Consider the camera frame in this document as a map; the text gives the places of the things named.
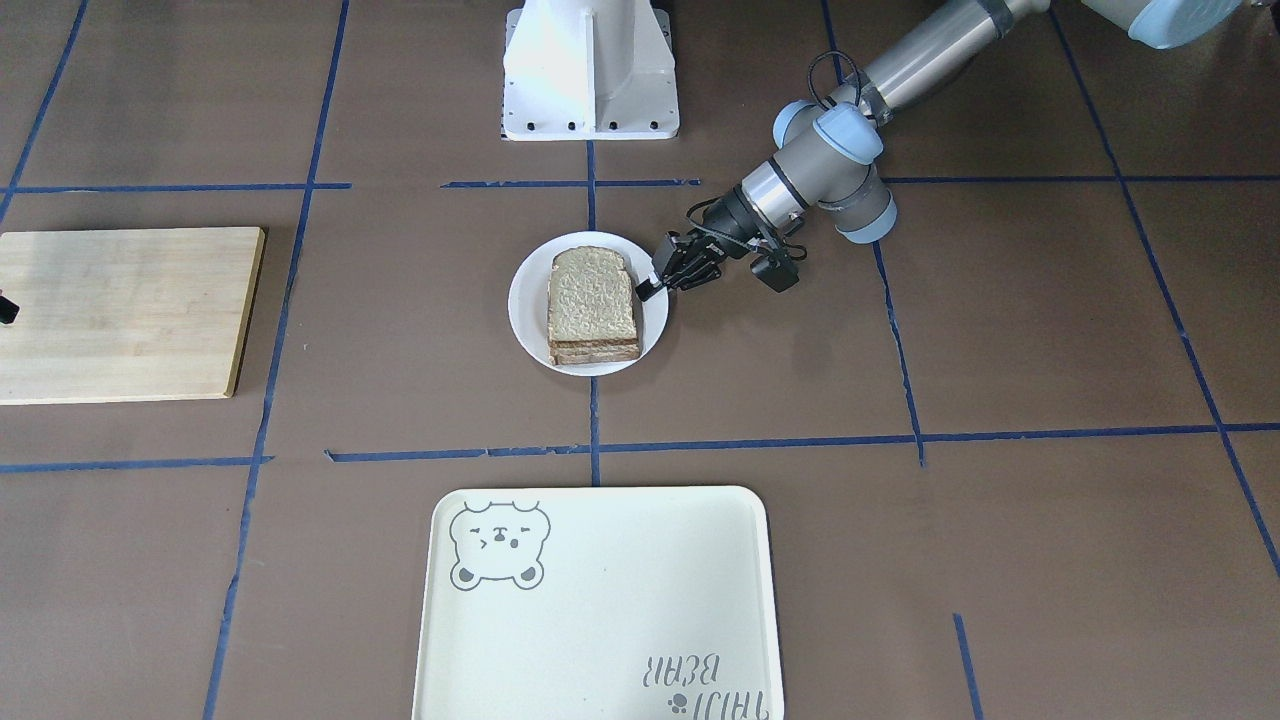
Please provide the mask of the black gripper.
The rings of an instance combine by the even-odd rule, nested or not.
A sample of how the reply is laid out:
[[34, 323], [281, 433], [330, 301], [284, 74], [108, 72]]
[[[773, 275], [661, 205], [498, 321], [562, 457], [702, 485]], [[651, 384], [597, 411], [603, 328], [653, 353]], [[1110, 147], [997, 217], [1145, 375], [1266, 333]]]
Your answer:
[[695, 204], [686, 211], [686, 219], [692, 227], [690, 232], [669, 232], [654, 255], [654, 275], [635, 287], [641, 302], [660, 291], [686, 291], [719, 279], [722, 270], [717, 263], [726, 258], [773, 254], [759, 214], [741, 186]]

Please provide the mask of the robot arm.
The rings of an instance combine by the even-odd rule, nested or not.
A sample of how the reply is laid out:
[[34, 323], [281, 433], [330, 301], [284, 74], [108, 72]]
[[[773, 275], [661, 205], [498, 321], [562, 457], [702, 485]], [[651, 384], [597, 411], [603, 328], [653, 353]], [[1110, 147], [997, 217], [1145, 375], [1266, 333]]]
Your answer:
[[774, 152], [718, 199], [687, 211], [689, 229], [671, 233], [636, 286], [648, 301], [716, 281], [728, 260], [751, 259], [773, 291], [795, 286], [806, 250], [791, 234], [818, 208], [852, 243], [891, 232], [899, 209], [881, 178], [881, 128], [918, 104], [1047, 1], [946, 1], [828, 94], [786, 105], [776, 117]]

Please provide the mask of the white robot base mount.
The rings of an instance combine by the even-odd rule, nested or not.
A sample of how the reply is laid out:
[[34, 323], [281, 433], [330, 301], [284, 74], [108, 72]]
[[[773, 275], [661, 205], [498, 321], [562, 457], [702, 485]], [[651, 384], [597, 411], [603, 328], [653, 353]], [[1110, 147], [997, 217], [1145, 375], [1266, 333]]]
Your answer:
[[526, 1], [506, 17], [503, 70], [508, 141], [678, 135], [669, 13], [650, 1]]

